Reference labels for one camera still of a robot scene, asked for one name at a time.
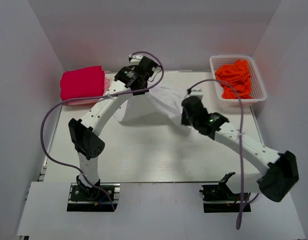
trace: white cloth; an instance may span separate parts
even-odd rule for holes
[[[166,116],[174,124],[184,128],[181,125],[181,103],[185,95],[186,92],[177,87],[159,84],[145,94],[131,97],[115,112],[114,117],[121,124],[133,124],[133,120],[150,115],[151,121],[140,124],[162,125],[162,119]]]

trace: gray wall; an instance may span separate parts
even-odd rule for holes
[[[58,101],[63,70],[29,3],[0,0],[0,240],[15,239],[30,182],[38,179],[40,124]]]
[[[125,66],[150,51],[168,70],[206,70],[251,55],[280,0],[29,0],[66,70]]]
[[[267,89],[254,107],[265,143],[290,150],[300,181],[291,191],[308,239],[308,0],[283,0],[253,58]]]

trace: red cloth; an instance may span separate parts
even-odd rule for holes
[[[237,60],[234,64],[225,64],[215,72],[215,76],[217,80],[222,80],[233,86],[241,99],[253,98],[250,96],[252,84],[248,61]],[[238,98],[229,86],[225,84],[221,84],[221,86],[224,88],[222,95],[224,99]]]
[[[64,72],[60,80],[60,98],[96,97],[104,93],[105,72],[101,66],[90,66]]]

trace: white panel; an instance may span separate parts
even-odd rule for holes
[[[14,239],[44,159],[39,129],[63,67],[26,0],[0,1],[0,239]],[[49,142],[55,118],[46,128]]]
[[[66,212],[69,183],[33,182],[19,235],[50,240],[295,240],[304,238],[288,194],[280,203],[264,196],[243,214],[204,213],[199,183],[124,183],[117,210]]]
[[[168,70],[206,70],[212,55],[251,55],[280,0],[29,2],[66,70],[118,70],[139,50]]]
[[[166,72],[161,84],[175,86],[186,93],[193,84],[212,78],[206,72]],[[225,113],[218,106],[213,82],[197,86],[203,90],[202,102],[210,113],[224,114],[235,126],[240,115]],[[57,124],[50,154],[67,164],[79,165],[78,154],[71,141],[69,121],[80,119],[91,106],[64,106]],[[260,141],[254,118],[248,107],[244,114],[244,131]],[[111,117],[100,138],[105,149],[98,158],[98,174],[102,182],[193,182],[219,181],[226,173],[240,172],[239,155],[226,146],[201,135],[195,129],[183,131],[161,114],[148,114],[122,125]],[[244,171],[257,169],[248,161]],[[48,161],[44,181],[75,182],[78,171]]]
[[[257,121],[269,147],[296,155],[291,195],[308,239],[308,0],[282,1],[253,58],[268,93]]]

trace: basket rim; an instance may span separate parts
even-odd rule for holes
[[[213,63],[212,63],[212,60],[214,59],[228,59],[228,58],[237,58],[237,59],[246,59],[248,60],[248,63],[252,65],[253,67],[253,70],[254,70],[254,73],[256,75],[256,78],[258,80],[258,84],[259,84],[259,87],[260,87],[260,90],[261,90],[261,93],[263,94],[263,97],[262,98],[248,98],[248,99],[241,99],[242,103],[257,103],[257,102],[262,102],[264,100],[266,100],[267,98],[267,93],[266,93],[266,90],[265,90],[265,87],[264,87],[264,84],[263,84],[263,80],[260,76],[260,73],[259,73],[259,70],[258,68],[256,67],[255,63],[254,63],[254,60],[252,57],[250,56],[246,56],[246,55],[236,55],[236,54],[233,54],[233,55],[214,55],[214,56],[211,56],[209,58],[209,65],[210,65],[210,69],[211,69],[211,73],[212,73],[212,76],[213,76],[213,79],[216,80],[216,77],[215,77],[215,70],[214,70],[214,67],[213,67]],[[214,86],[215,86],[215,90],[218,86],[220,86],[220,83],[219,82],[216,82],[214,81]],[[218,99],[222,102],[239,102],[238,99],[226,99],[226,98],[222,98],[222,95],[219,95],[218,92],[216,91],[216,95],[218,97]]]

